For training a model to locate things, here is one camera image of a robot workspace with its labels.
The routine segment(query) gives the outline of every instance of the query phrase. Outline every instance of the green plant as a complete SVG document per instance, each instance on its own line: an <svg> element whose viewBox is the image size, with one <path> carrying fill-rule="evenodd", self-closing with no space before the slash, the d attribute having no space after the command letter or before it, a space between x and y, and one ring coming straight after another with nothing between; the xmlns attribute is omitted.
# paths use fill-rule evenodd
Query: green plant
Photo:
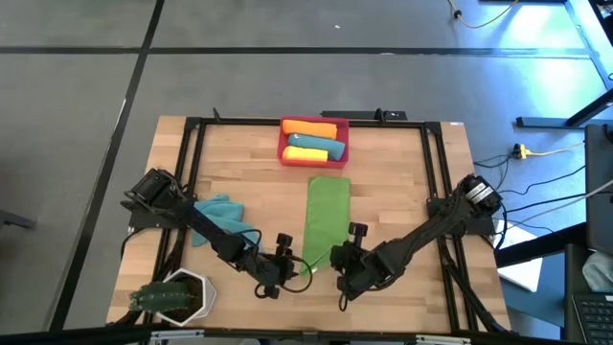
<svg viewBox="0 0 613 345"><path fill-rule="evenodd" d="M131 311L164 312L187 309L195 296L180 282L154 282L130 293Z"/></svg>

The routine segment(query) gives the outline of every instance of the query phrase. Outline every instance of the blue cloth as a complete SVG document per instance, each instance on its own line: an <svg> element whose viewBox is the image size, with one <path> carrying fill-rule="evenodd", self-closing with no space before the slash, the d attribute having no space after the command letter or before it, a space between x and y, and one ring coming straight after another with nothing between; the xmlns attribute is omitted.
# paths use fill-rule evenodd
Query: blue cloth
<svg viewBox="0 0 613 345"><path fill-rule="evenodd" d="M229 233L237 233L239 231L251 230L253 226L242 222L242 213L244 206L242 204L230 201L227 195L217 195L207 201L197 201L193 204L196 210L209 218L215 225ZM244 237L258 242L257 232L248 232L243 234ZM192 246L200 246L208 242L202 235L193 232Z"/></svg>
<svg viewBox="0 0 613 345"><path fill-rule="evenodd" d="M304 134L289 134L287 143L298 148L326 150L329 157L336 161L341 159L345 151L343 142Z"/></svg>

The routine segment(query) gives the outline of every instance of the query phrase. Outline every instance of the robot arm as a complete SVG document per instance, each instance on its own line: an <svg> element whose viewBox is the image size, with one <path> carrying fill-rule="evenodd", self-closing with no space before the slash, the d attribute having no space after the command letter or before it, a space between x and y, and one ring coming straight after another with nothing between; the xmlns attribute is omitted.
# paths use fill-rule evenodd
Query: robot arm
<svg viewBox="0 0 613 345"><path fill-rule="evenodd" d="M283 288L287 280L298 275L294 262L302 259L292 255L292 238L279 234L277 251L260 253L258 244L240 234L227 233L193 207L195 198L183 194L177 180L169 172L151 169L129 192L131 201L122 202L130 211L144 209L172 220L176 224L191 227L211 243L217 256L236 271L246 271L258 281L256 295L260 298L279 296L277 286Z"/></svg>
<svg viewBox="0 0 613 345"><path fill-rule="evenodd" d="M390 286L404 274L415 252L468 218L491 216L500 208L501 199L484 178L469 175L444 201L438 214L405 237L384 241L372 250L360 246L366 225L352 223L353 242L336 245L330 253L332 267L341 274L336 282L342 293L340 309L366 291Z"/></svg>

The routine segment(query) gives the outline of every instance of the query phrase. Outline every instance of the wooden table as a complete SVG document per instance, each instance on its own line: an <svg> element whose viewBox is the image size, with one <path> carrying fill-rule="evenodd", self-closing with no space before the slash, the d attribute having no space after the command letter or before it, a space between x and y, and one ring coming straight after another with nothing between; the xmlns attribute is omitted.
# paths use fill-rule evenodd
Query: wooden table
<svg viewBox="0 0 613 345"><path fill-rule="evenodd" d="M174 171L185 118L161 117L146 170ZM453 185L473 172L462 124L442 123L443 139ZM284 167L276 158L276 126L206 127L195 191L204 200L218 194L245 205L243 221L262 230L264 250L273 251L280 232L293 236L300 255L307 204L307 182L315 175L344 176L352 180L351 221L369 225L363 245L402 237L428 219L429 197L420 132L406 128L351 128L350 160L344 170ZM439 194L443 184L434 138L430 138ZM127 311L128 294L149 282L160 239L160 229L134 236L125 248L108 321ZM491 247L481 238L464 238L470 283L500 324L509 327L500 279ZM211 313L190 325L208 328L261 330L319 330L354 332L448 333L449 322L439 253L434 242L416 253L407 270L391 287L366 292L338 309L337 273L323 268L301 294L281 292L278 300L254 296L256 282L235 272L207 245L186 247L182 266L208 276L217 289ZM289 287L303 286L293 279ZM462 294L456 287L460 321L466 327Z"/></svg>

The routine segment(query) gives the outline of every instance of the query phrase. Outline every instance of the potted plant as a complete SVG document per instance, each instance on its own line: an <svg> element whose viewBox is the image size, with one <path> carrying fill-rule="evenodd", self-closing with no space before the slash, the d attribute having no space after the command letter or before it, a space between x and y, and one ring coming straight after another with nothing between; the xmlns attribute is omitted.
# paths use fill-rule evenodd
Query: potted plant
<svg viewBox="0 0 613 345"><path fill-rule="evenodd" d="M132 311L156 313L179 327L206 316L216 298L211 282L185 268L172 273L164 282L152 282L130 293Z"/></svg>

